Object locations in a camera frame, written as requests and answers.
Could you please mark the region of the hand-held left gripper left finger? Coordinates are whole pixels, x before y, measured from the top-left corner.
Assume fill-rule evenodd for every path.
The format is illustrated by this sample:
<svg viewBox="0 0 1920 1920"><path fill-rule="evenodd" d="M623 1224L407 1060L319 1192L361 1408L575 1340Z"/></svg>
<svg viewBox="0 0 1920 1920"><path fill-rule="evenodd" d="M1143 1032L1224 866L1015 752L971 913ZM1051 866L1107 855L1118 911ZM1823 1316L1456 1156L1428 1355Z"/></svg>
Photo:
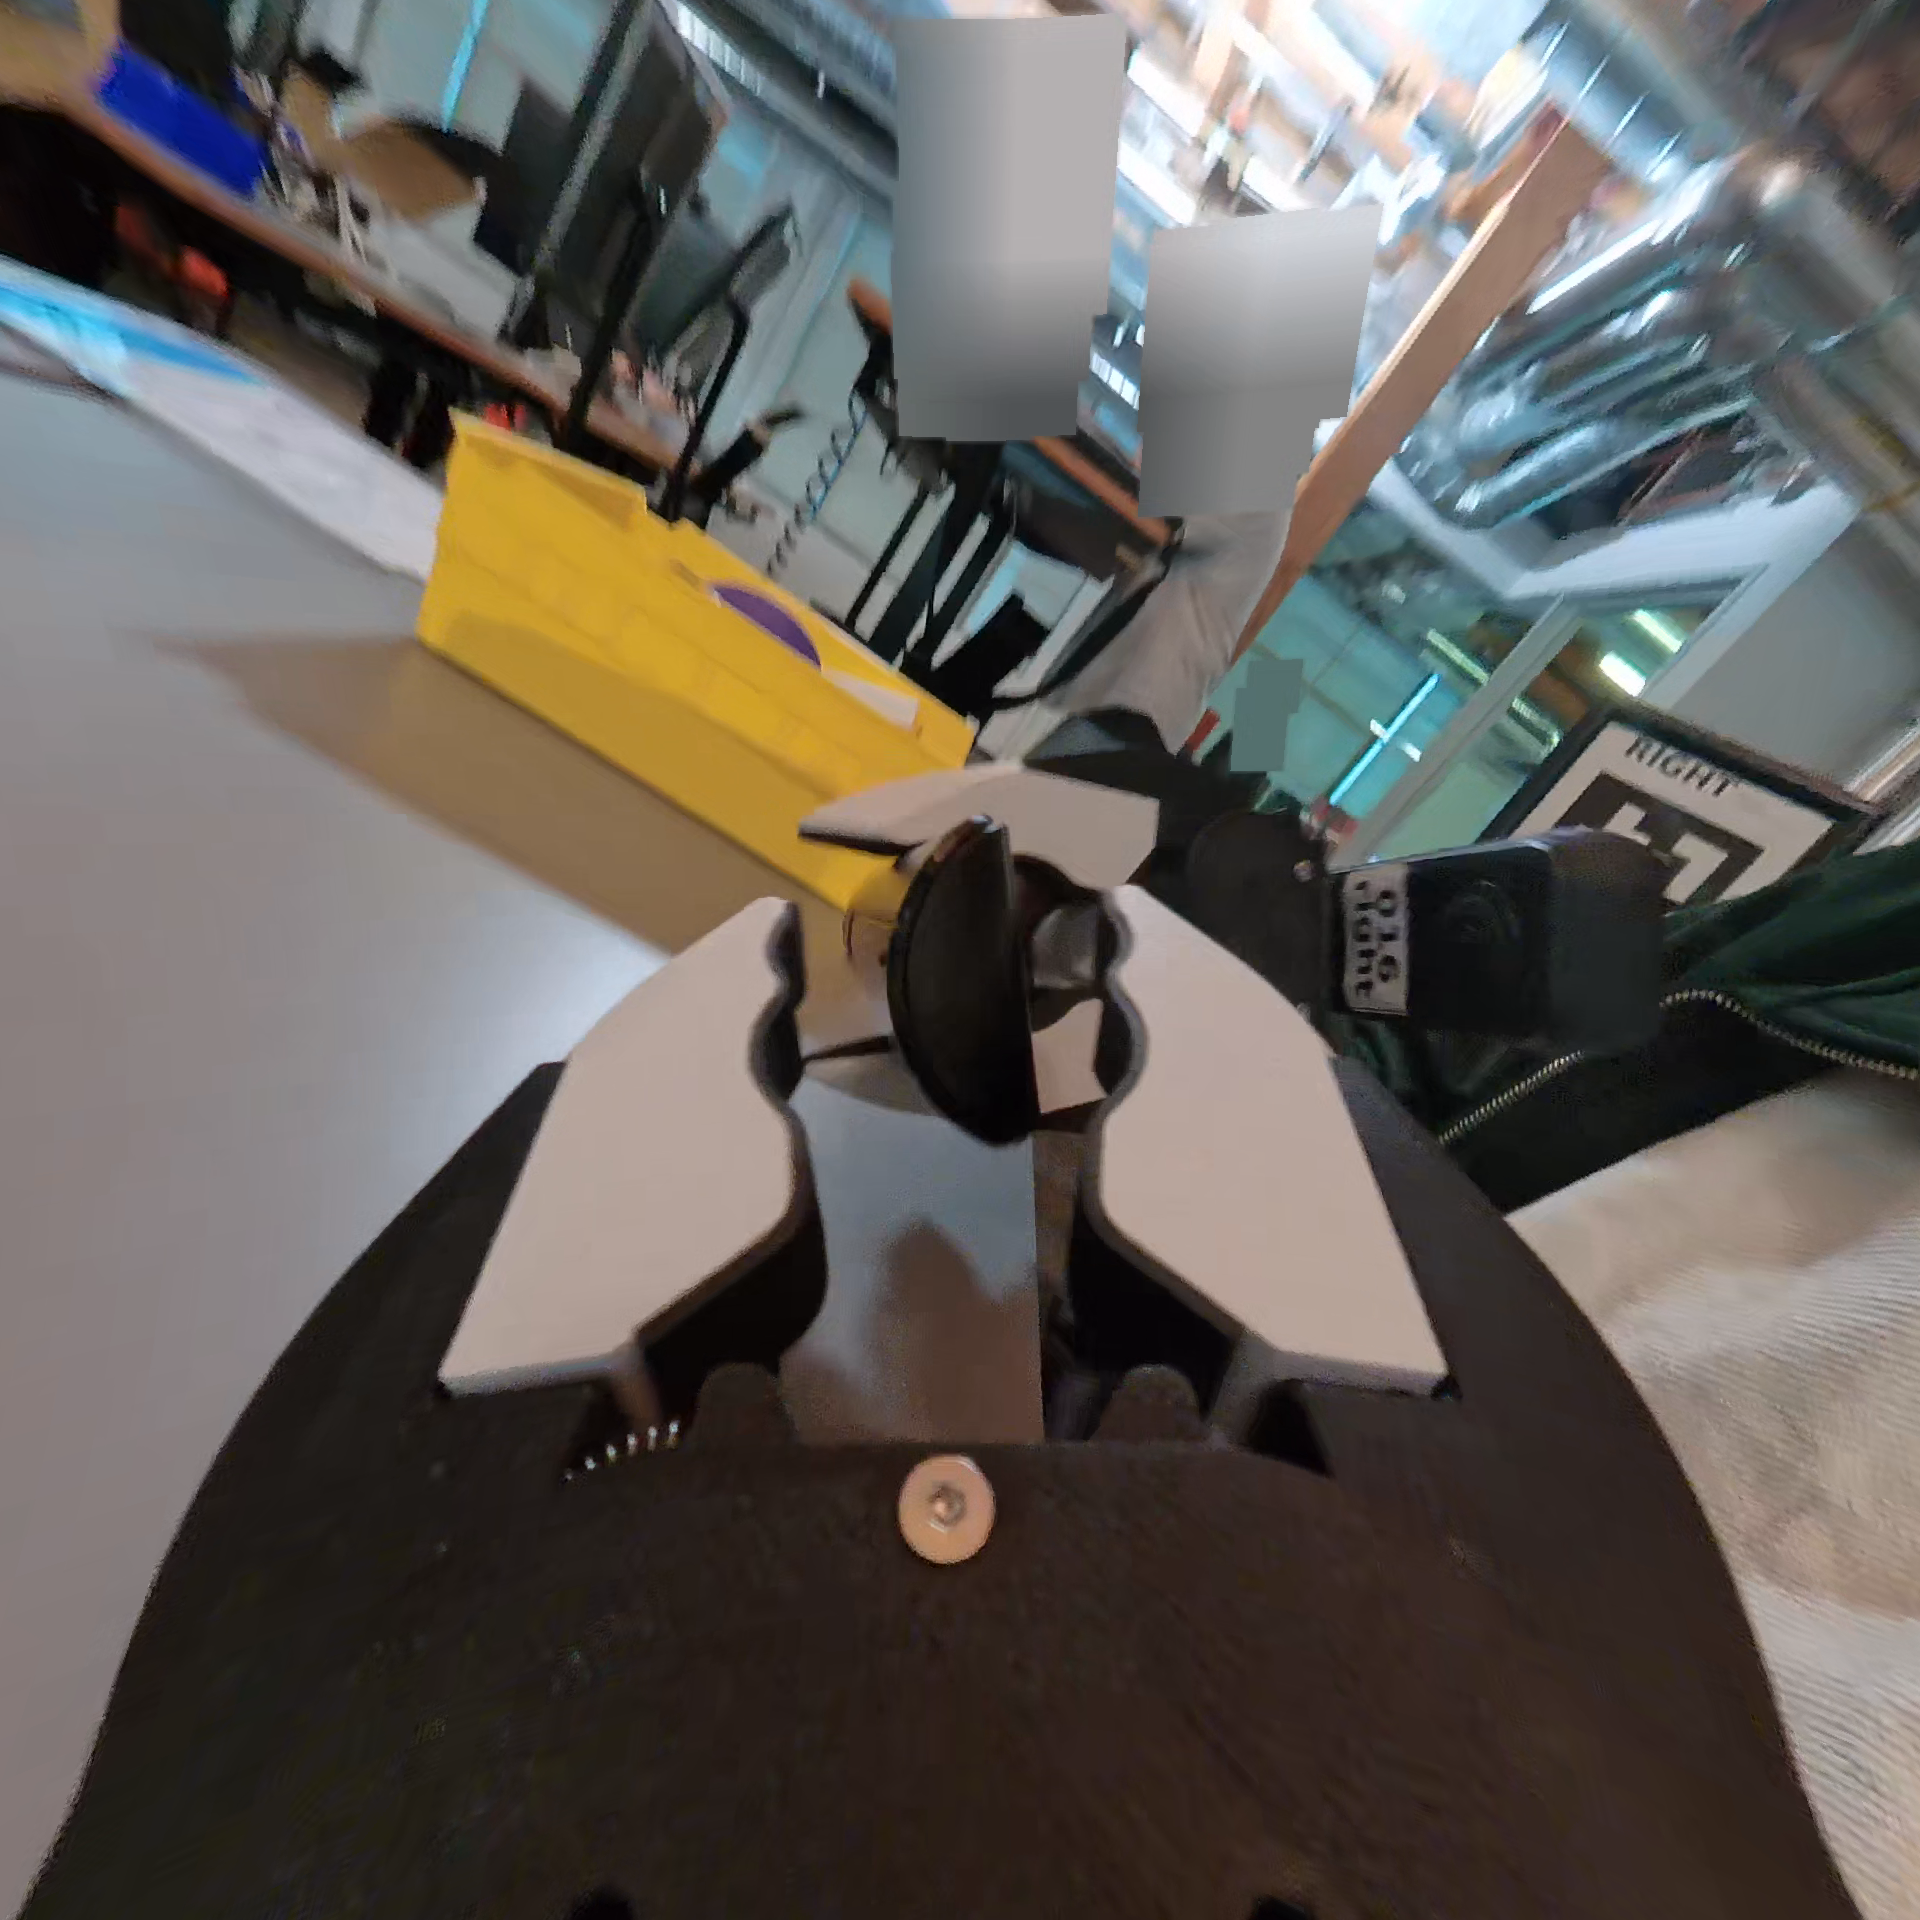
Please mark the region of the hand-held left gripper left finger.
<svg viewBox="0 0 1920 1920"><path fill-rule="evenodd" d="M804 911L745 897L640 979L563 1069L442 1382L616 1382L690 1423L828 1309L804 1086Z"/></svg>

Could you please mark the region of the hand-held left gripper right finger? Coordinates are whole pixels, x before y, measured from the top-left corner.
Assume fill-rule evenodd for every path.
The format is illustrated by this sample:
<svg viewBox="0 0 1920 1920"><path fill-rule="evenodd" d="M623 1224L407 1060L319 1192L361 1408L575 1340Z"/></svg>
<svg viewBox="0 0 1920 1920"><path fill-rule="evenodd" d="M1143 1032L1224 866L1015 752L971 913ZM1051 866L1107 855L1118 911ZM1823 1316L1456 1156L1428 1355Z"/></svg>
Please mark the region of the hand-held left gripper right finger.
<svg viewBox="0 0 1920 1920"><path fill-rule="evenodd" d="M1236 1369L1428 1397L1453 1359L1319 1024L1210 931L1099 897L1107 1105L1076 1189L1066 1329L1099 1380Z"/></svg>

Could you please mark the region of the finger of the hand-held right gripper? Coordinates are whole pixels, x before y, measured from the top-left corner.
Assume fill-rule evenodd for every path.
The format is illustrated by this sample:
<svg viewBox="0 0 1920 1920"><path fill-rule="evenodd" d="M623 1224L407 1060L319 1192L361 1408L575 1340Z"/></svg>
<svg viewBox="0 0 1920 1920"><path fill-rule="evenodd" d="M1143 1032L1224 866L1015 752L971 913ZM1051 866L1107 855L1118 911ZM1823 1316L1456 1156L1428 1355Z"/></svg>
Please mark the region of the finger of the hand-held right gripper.
<svg viewBox="0 0 1920 1920"><path fill-rule="evenodd" d="M804 839L907 866L974 817L1001 823L1019 866L1040 866L1082 890L1135 885L1135 873L1159 855L1147 795L1058 780L1036 766L958 766L958 770L884 780L806 812Z"/></svg>
<svg viewBox="0 0 1920 1920"><path fill-rule="evenodd" d="M1118 1080L1130 1080L1118 1032L1040 1032L1036 1033L1036 1125L1040 1132L1086 1132Z"/></svg>

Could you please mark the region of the black round disc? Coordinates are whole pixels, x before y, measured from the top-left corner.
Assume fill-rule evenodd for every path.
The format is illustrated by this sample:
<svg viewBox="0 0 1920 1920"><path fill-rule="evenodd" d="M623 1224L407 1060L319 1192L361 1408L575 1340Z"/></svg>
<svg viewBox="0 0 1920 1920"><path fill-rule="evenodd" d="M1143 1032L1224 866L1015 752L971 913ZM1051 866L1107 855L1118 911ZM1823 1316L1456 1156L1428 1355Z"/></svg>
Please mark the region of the black round disc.
<svg viewBox="0 0 1920 1920"><path fill-rule="evenodd" d="M884 945L902 1069L958 1132L1007 1151L1036 1132L1036 1032L1015 839L958 817L925 845Z"/></svg>

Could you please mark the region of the yellow plastic bin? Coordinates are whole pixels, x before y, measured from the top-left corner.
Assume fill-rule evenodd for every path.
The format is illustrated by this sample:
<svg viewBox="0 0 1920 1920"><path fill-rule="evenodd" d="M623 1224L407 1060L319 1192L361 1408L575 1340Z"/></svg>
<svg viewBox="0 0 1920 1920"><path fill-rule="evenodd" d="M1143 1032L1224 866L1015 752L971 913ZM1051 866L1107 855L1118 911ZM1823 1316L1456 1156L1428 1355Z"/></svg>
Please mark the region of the yellow plastic bin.
<svg viewBox="0 0 1920 1920"><path fill-rule="evenodd" d="M714 608L714 583L774 589L806 623L828 662ZM974 752L958 713L720 534L486 414L451 414L418 638L829 911L876 866L806 845L804 817L884 780L958 770Z"/></svg>

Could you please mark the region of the person's right forearm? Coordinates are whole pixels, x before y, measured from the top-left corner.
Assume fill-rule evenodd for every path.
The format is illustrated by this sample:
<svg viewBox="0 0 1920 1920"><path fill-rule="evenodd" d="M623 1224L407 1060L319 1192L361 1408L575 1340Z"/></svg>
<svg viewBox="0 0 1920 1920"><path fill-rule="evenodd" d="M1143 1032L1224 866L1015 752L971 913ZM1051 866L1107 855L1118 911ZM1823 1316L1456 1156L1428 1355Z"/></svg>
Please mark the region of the person's right forearm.
<svg viewBox="0 0 1920 1920"><path fill-rule="evenodd" d="M1677 911L1663 969L1663 1016L1717 1008L1778 1049L1920 1080L1920 845Z"/></svg>

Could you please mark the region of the person's green jacket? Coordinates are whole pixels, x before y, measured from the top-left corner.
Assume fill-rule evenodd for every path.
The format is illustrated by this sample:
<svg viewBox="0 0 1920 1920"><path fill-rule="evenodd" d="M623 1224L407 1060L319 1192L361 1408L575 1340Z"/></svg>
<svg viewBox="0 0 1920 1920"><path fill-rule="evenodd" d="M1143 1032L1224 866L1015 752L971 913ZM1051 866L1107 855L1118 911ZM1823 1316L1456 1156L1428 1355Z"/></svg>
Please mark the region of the person's green jacket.
<svg viewBox="0 0 1920 1920"><path fill-rule="evenodd" d="M1406 1024L1327 1024L1443 1156L1500 1206L1524 1207L1654 1142L1786 1100L1816 1074L1920 1074L1910 979L1845 990L1671 990L1632 1049L1435 1033Z"/></svg>

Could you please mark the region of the purple round object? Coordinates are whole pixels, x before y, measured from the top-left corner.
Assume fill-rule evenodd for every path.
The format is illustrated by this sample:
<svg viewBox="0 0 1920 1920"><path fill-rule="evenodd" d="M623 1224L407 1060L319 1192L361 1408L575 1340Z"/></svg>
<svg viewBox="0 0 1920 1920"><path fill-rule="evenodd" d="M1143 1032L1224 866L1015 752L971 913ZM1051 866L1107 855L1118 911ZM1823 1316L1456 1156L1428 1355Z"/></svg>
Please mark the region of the purple round object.
<svg viewBox="0 0 1920 1920"><path fill-rule="evenodd" d="M774 589L714 583L714 608L744 612L755 638L786 640L804 662L828 662L804 612L786 612Z"/></svg>

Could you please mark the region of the person's cream clothing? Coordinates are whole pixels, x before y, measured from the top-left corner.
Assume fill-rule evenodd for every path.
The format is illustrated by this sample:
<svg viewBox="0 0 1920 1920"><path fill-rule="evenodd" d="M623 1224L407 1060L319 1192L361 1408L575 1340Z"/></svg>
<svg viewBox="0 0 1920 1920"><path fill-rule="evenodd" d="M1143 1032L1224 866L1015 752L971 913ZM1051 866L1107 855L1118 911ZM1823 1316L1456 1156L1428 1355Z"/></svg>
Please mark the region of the person's cream clothing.
<svg viewBox="0 0 1920 1920"><path fill-rule="evenodd" d="M1816 1074L1513 1232L1663 1423L1858 1912L1920 1912L1920 1086Z"/></svg>

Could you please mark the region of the black office chair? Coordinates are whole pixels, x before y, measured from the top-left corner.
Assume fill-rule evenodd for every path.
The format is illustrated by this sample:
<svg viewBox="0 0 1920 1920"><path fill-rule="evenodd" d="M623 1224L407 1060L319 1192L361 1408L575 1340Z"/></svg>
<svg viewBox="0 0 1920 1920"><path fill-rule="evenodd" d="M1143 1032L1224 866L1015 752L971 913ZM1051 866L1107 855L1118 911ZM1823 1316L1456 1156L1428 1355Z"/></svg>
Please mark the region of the black office chair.
<svg viewBox="0 0 1920 1920"><path fill-rule="evenodd" d="M627 342L640 349L640 370L656 370L667 395L698 411L656 485L667 519L677 519L690 508L755 302L779 289L794 250L804 250L794 208L774 208L745 235L723 235L702 208L677 208L636 289Z"/></svg>

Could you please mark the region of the black computer monitor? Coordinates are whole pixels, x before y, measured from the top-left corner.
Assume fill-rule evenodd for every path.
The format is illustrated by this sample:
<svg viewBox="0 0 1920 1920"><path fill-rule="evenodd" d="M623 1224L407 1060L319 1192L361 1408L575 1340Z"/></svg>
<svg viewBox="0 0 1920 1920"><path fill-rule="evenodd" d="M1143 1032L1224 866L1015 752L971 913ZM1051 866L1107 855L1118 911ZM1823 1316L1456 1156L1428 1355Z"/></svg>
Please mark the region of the black computer monitor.
<svg viewBox="0 0 1920 1920"><path fill-rule="evenodd" d="M723 138L723 86L677 42L673 11L616 11L586 101L512 101L490 192L480 214L480 250L512 270L509 342L529 342L529 308L563 302L600 317L623 280L627 244L640 260L698 196Z"/></svg>

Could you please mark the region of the white blue printed paper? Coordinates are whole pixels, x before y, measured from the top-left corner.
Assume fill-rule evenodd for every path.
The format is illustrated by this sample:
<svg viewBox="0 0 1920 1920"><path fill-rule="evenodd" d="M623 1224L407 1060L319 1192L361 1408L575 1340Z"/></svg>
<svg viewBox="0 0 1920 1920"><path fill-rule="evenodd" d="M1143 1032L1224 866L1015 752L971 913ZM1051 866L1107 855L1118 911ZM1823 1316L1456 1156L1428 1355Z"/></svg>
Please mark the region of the white blue printed paper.
<svg viewBox="0 0 1920 1920"><path fill-rule="evenodd" d="M0 328L353 560L433 583L442 485L278 389L267 360L13 260L0 260Z"/></svg>

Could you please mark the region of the long wooden table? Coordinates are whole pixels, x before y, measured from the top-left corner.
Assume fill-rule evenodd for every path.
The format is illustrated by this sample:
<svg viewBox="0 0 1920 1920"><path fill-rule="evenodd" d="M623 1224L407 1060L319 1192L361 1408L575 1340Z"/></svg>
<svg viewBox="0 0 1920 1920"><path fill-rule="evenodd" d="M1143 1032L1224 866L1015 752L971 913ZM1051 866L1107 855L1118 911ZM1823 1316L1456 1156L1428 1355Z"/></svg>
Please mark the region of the long wooden table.
<svg viewBox="0 0 1920 1920"><path fill-rule="evenodd" d="M553 414L563 445L605 457L616 468L702 468L698 445L656 440L640 414L593 403L593 424L566 440L566 377L538 370L525 349L472 332L451 308L407 292L396 270L369 270L361 260L347 260L343 244L326 244L319 231L238 196L230 179L213 179L202 165L177 163L167 141L152 141L147 127L132 127L118 117L107 117L98 101L9 101L9 117L20 124L59 124L89 165L113 165L132 179L147 179L147 196L190 214L199 231L216 231L216 250L252 250L252 260L278 260L288 270L319 270L332 289L347 289L377 328L407 332L421 356L464 360L480 389L490 395L525 395L538 414Z"/></svg>

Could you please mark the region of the blue plastic bin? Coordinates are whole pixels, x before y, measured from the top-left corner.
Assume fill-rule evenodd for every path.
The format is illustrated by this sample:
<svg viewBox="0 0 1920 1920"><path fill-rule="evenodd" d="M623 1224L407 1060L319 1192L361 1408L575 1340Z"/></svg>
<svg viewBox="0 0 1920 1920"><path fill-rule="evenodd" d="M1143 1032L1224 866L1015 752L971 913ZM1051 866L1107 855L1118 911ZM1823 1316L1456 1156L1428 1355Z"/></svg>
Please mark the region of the blue plastic bin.
<svg viewBox="0 0 1920 1920"><path fill-rule="evenodd" d="M132 42L113 47L107 73L89 86L89 101L118 127L157 141L167 163L183 163L202 179L216 179L230 196L254 196L267 192L274 141L241 124L241 103L190 89L177 70L157 70Z"/></svg>

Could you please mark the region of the wooden post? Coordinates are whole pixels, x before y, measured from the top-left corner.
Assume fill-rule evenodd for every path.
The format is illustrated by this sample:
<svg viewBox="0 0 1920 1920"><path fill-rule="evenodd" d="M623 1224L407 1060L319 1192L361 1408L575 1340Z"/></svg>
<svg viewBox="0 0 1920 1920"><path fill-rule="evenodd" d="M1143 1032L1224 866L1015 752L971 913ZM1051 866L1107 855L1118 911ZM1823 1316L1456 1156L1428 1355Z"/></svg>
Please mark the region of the wooden post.
<svg viewBox="0 0 1920 1920"><path fill-rule="evenodd" d="M1307 560L1371 499L1383 461L1412 440L1412 424L1453 389L1467 349L1524 292L1524 280L1549 264L1565 231L1603 192L1603 173L1614 173L1614 163L1561 103L1543 103L1524 124L1524 141L1508 165L1508 196L1485 214L1475 244L1453 260L1453 270L1435 280L1423 317L1400 332L1400 349L1376 360L1359 403L1319 445L1304 492L1294 492L1276 570L1238 623L1236 662L1256 652L1265 623L1289 608L1289 589L1307 573Z"/></svg>

